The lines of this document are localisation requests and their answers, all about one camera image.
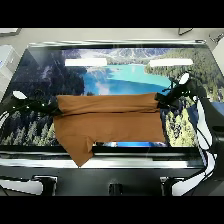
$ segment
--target brown cloth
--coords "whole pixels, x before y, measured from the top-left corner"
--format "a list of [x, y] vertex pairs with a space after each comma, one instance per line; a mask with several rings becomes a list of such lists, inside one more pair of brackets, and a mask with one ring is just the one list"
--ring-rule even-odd
[[56, 138], [78, 166], [93, 156], [94, 142], [164, 142], [154, 97], [57, 96], [63, 115], [54, 117]]

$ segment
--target folded garment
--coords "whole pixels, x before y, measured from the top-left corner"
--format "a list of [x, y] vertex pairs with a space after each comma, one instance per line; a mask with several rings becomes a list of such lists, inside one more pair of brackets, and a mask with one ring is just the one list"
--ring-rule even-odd
[[59, 143], [78, 166], [94, 142], [164, 142], [155, 93], [109, 96], [57, 96], [63, 115], [54, 117]]

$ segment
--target white wall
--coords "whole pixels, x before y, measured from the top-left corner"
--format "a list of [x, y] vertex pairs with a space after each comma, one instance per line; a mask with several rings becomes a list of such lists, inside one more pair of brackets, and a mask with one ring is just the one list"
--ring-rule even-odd
[[18, 28], [0, 28], [0, 33], [12, 33], [16, 32]]

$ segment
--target turquoise lake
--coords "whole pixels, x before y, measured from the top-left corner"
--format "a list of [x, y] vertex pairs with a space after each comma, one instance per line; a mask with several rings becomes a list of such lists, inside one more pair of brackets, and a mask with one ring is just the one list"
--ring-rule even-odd
[[95, 95], [143, 94], [160, 92], [170, 86], [170, 80], [144, 72], [144, 65], [109, 65], [92, 67], [83, 75], [85, 93]]

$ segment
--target floor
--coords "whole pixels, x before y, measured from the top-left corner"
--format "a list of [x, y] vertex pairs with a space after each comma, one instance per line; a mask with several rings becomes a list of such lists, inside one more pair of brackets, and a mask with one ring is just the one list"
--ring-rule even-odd
[[10, 44], [22, 55], [29, 43], [77, 40], [127, 40], [127, 39], [183, 39], [206, 40], [213, 50], [210, 33], [224, 32], [224, 28], [194, 28], [178, 35], [178, 28], [22, 28], [19, 35], [0, 37], [0, 45]]

